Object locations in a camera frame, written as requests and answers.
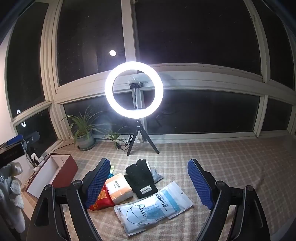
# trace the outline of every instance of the black glove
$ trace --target black glove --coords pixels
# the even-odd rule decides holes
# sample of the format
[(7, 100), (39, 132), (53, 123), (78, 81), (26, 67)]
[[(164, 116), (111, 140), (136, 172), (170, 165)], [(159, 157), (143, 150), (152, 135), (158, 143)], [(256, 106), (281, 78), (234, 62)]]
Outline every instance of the black glove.
[(139, 199), (158, 192), (146, 160), (137, 160), (137, 164), (126, 168), (126, 174), (124, 175), (126, 181)]

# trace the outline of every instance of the dark window glass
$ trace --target dark window glass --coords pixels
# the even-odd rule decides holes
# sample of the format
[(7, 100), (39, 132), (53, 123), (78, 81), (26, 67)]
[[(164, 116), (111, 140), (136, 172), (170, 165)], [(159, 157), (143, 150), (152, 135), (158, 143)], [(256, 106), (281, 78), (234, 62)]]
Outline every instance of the dark window glass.
[(268, 98), (262, 131), (286, 130), (288, 128), (292, 105)]
[(57, 33), (60, 85), (125, 61), (120, 0), (63, 1)]
[[(132, 110), (133, 109), (133, 96), (131, 92), (129, 93), (121, 93), (114, 94), (115, 100), (120, 104), (123, 108)], [(104, 111), (99, 115), (99, 117), (94, 121), (94, 124), (103, 124), (106, 125), (98, 126), (98, 128), (104, 128), (106, 130), (111, 129), (114, 132), (117, 132), (119, 129), (120, 134), (128, 134), (129, 133), (129, 118), (123, 117), (116, 113), (111, 106), (109, 105), (105, 96), (95, 97), (86, 100), (80, 100), (76, 102), (71, 102), (68, 104), (64, 104), (65, 112), (67, 115), (84, 115), (86, 108), (90, 106), (92, 110), (92, 114), (100, 111)], [(99, 132), (93, 132), (93, 134), (105, 134)]]
[(47, 3), (34, 3), (19, 17), (11, 35), (6, 81), (12, 117), (45, 100), (40, 42), (47, 7)]
[(0, 8), (0, 23), (2, 22), (2, 20), (5, 17), (7, 17), (9, 11), (12, 10), (12, 8), (16, 4), (16, 2), (17, 2), (17, 0), (11, 0), (11, 1), (7, 1), (7, 2), (5, 2), (5, 4), (1, 5), (1, 8)]
[[(144, 91), (145, 106), (155, 92)], [(253, 131), (259, 96), (222, 91), (165, 90), (159, 108), (147, 117), (149, 134)]]
[(275, 80), (294, 88), (294, 66), (289, 39), (280, 18), (262, 1), (253, 0), (267, 38), (270, 75)]
[(57, 135), (52, 126), (48, 109), (17, 125), (16, 129), (18, 134), (23, 135), (24, 138), (35, 131), (39, 132), (40, 139), (32, 145), (36, 149), (35, 153), (38, 157), (57, 141)]
[(138, 0), (138, 60), (202, 63), (261, 74), (255, 29), (243, 0)]

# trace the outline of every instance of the red snack bag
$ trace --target red snack bag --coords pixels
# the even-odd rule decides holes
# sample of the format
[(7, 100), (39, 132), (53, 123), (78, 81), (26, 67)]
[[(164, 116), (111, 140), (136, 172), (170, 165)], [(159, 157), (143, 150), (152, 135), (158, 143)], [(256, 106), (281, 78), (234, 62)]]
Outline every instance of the red snack bag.
[(113, 207), (114, 205), (115, 204), (108, 193), (106, 185), (104, 184), (96, 202), (89, 207), (89, 210), (95, 211), (106, 207)]

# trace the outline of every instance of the face mask package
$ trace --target face mask package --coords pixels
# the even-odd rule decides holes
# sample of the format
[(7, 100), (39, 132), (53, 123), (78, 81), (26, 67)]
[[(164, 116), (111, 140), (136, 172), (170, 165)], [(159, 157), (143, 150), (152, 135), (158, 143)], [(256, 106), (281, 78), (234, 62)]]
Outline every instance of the face mask package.
[(114, 206), (128, 236), (148, 230), (164, 218), (171, 219), (193, 205), (181, 188), (172, 182), (150, 197)]

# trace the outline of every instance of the tripod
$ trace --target tripod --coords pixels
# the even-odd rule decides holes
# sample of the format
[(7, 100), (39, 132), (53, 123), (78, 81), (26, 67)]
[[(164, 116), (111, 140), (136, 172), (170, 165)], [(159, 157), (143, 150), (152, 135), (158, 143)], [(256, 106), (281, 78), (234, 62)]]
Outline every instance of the tripod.
[(144, 130), (143, 125), (142, 125), (142, 123), (141, 123), (140, 120), (136, 120), (136, 122), (135, 122), (135, 126), (134, 126), (134, 130), (133, 130), (133, 131), (134, 131), (134, 133), (133, 133), (133, 138), (131, 139), (131, 144), (130, 144), (130, 146), (129, 146), (129, 148), (128, 148), (128, 152), (127, 152), (127, 154), (126, 154), (127, 156), (129, 156), (129, 154), (130, 154), (130, 152), (131, 152), (131, 149), (132, 149), (133, 144), (134, 144), (134, 142), (135, 142), (135, 140), (136, 140), (136, 137), (137, 137), (138, 131), (140, 131), (142, 137), (144, 138), (144, 141), (147, 140), (147, 141), (149, 142), (149, 144), (152, 146), (152, 148), (154, 149), (154, 151), (155, 151), (157, 154), (159, 154), (159, 151), (157, 150), (156, 146), (154, 145), (154, 143), (152, 142), (152, 140), (151, 140), (150, 137), (148, 136), (147, 132)]

